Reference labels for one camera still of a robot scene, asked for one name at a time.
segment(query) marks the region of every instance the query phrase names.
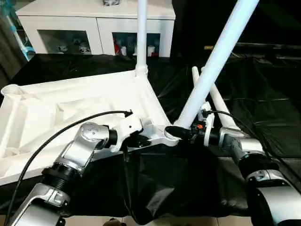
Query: black tablecloth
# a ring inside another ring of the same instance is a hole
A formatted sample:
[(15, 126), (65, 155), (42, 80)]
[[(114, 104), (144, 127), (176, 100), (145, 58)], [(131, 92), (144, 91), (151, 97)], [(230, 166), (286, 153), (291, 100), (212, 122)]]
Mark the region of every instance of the black tablecloth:
[[(191, 90), (193, 65), (181, 59), (148, 59), (149, 81), (170, 121), (179, 116)], [(135, 61), (118, 56), (36, 55), (13, 79), (27, 85), (121, 72)], [(301, 175), (300, 63), (255, 58), (230, 59), (217, 81), (230, 111), (265, 145)], [(301, 190), (282, 164), (281, 171)], [(41, 177), (25, 180), (18, 204)], [(0, 187), (4, 211), (14, 184)], [(216, 147), (180, 143), (133, 152), (129, 161), (115, 156), (91, 163), (66, 215), (132, 215), (145, 224), (163, 215), (248, 215), (245, 184), (229, 153)]]

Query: white pole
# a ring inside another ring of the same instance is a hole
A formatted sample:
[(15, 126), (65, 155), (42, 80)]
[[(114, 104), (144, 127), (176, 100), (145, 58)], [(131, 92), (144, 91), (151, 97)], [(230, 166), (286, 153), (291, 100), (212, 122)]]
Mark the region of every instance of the white pole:
[[(199, 79), (199, 73), (198, 73), (198, 68), (197, 67), (192, 67), (192, 79), (193, 79), (193, 86), (196, 86), (198, 79)], [(201, 113), (201, 110), (198, 111), (198, 120), (202, 121), (203, 120), (203, 115)]]
[(147, 19), (147, 0), (138, 0), (138, 33), (137, 33), (136, 74), (140, 74), (140, 72), (142, 72), (147, 75), (146, 19)]
[(189, 128), (224, 67), (259, 0), (238, 0), (175, 125)]
[[(200, 77), (197, 67), (192, 68), (192, 76), (193, 76), (193, 84), (197, 83)], [(213, 86), (211, 87), (210, 96), (212, 98), (216, 110), (230, 113), (215, 84), (213, 84)], [(240, 130), (240, 128), (236, 125), (232, 117), (225, 114), (218, 114), (218, 116), (221, 120), (221, 124), (223, 127)]]

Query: white tray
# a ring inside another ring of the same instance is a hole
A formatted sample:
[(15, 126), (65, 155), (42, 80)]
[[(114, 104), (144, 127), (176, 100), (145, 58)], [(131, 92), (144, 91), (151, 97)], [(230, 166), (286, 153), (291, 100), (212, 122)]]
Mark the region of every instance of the white tray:
[[(9, 85), (1, 90), (0, 185), (18, 179), (32, 153), (63, 127), (89, 115), (132, 110), (143, 125), (166, 126), (166, 117), (145, 76), (135, 71), (46, 82)], [(124, 116), (106, 115), (91, 121), (113, 127)], [(74, 138), (79, 126), (53, 140), (33, 161), (25, 178), (40, 175)]]

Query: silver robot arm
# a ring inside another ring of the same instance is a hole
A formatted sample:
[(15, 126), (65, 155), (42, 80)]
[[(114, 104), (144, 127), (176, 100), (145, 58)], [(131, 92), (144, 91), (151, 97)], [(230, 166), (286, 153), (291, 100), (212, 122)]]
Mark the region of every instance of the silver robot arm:
[(65, 147), (53, 166), (43, 170), (44, 180), (36, 184), (8, 225), (64, 226), (60, 209), (68, 205), (95, 148), (118, 151), (127, 137), (141, 130), (141, 122), (134, 115), (126, 117), (113, 129), (92, 122), (82, 124), (74, 140)]
[[(204, 143), (206, 125), (191, 129), (170, 126), (166, 131), (191, 143)], [(301, 226), (301, 194), (286, 180), (257, 139), (240, 130), (211, 129), (209, 144), (227, 149), (246, 182), (249, 213), (254, 226)]]

